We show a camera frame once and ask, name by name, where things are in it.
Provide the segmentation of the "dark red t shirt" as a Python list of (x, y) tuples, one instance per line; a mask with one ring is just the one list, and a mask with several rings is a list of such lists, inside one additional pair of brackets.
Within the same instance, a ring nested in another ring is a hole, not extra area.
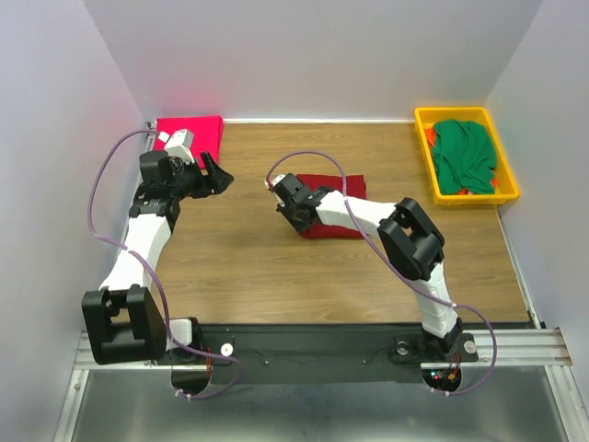
[[(317, 174), (297, 174), (296, 177), (302, 181), (310, 190), (314, 191), (318, 187), (329, 187), (336, 191), (343, 190), (343, 181), (339, 176), (317, 175)], [(363, 175), (349, 175), (346, 177), (347, 194), (351, 197), (366, 198), (366, 184)], [(306, 239), (324, 239), (324, 238), (344, 238), (357, 239), (361, 234), (346, 227), (325, 226), (314, 224), (300, 233), (302, 238)]]

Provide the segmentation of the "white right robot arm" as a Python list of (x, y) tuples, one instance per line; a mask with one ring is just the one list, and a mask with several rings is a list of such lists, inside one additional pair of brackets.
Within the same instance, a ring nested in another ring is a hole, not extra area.
[(463, 331), (445, 283), (445, 239), (417, 201), (378, 203), (321, 186), (306, 186), (294, 174), (266, 185), (277, 211), (298, 232), (312, 226), (345, 227), (361, 234), (385, 264), (415, 294), (422, 318), (423, 348), (434, 359), (456, 350)]

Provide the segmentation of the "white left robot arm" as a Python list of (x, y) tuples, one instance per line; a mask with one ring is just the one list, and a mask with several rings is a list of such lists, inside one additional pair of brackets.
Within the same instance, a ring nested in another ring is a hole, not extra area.
[(177, 337), (166, 304), (158, 306), (150, 288), (156, 265), (170, 239), (185, 198), (224, 192), (234, 181), (212, 156), (198, 166), (189, 151), (171, 156), (164, 150), (139, 157), (142, 181), (129, 210), (125, 240), (100, 288), (85, 292), (82, 312), (94, 360), (99, 365), (157, 360), (171, 349), (186, 363), (198, 361), (204, 339), (194, 320), (180, 320)]

